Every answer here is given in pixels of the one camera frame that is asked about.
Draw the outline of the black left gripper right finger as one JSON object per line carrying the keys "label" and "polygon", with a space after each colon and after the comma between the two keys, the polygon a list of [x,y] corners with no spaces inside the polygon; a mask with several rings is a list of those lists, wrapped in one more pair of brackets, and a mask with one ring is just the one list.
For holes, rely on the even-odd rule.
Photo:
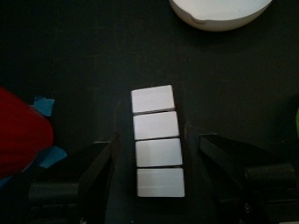
{"label": "black left gripper right finger", "polygon": [[207,135],[201,150],[227,173],[273,222],[299,221],[299,179],[296,168],[269,150]]}

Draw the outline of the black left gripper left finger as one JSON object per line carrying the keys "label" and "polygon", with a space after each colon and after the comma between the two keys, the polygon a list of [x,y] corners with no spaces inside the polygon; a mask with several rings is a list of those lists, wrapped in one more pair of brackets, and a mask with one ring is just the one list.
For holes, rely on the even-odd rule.
{"label": "black left gripper left finger", "polygon": [[119,134],[66,157],[34,180],[26,224],[105,224]]}

